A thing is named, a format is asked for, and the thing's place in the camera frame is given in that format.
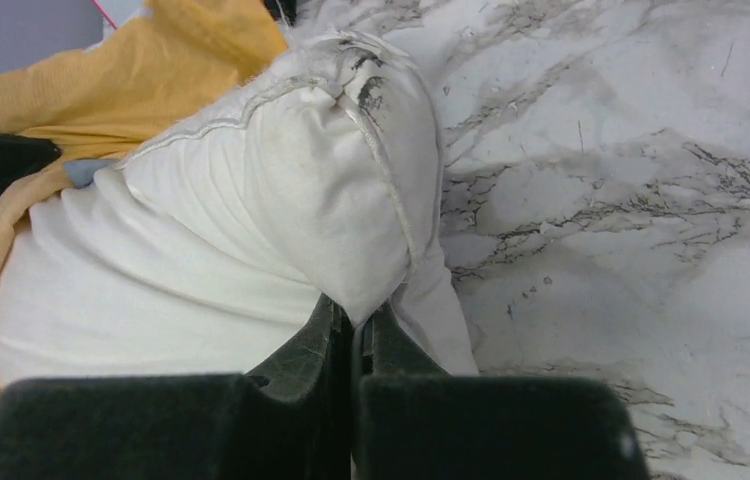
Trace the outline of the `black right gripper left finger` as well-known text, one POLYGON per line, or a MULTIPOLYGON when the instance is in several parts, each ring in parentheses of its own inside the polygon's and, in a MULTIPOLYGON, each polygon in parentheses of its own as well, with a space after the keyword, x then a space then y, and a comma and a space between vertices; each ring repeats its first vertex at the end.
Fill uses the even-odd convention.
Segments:
POLYGON ((15 383, 0 479, 345 479, 351 333, 321 298, 246 373, 15 383))

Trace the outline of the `blue yellow Mickey pillowcase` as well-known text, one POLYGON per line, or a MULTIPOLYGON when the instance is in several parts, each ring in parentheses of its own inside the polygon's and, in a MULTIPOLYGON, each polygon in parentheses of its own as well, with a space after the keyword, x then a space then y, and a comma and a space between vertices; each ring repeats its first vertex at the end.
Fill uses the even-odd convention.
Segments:
POLYGON ((36 203, 66 189, 63 165, 120 159, 265 70, 287 49, 260 1, 148 1, 100 45, 0 75, 0 133, 61 151, 0 195, 0 271, 36 203))

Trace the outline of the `white pillow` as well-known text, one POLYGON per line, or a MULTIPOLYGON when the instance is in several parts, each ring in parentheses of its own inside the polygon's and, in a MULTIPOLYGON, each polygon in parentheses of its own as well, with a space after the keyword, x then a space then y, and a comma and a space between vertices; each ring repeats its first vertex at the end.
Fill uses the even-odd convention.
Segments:
POLYGON ((474 375, 439 242, 443 162, 412 57, 326 34, 86 183, 33 205, 0 273, 0 386, 245 372, 318 300, 389 306, 474 375))

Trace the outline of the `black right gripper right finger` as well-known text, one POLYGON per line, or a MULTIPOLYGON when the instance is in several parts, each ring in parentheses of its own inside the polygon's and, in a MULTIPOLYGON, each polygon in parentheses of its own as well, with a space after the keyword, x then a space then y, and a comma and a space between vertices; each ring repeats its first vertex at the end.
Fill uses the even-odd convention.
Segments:
POLYGON ((646 479, 630 415, 579 377, 452 376, 389 306, 352 347, 352 455, 361 479, 646 479))

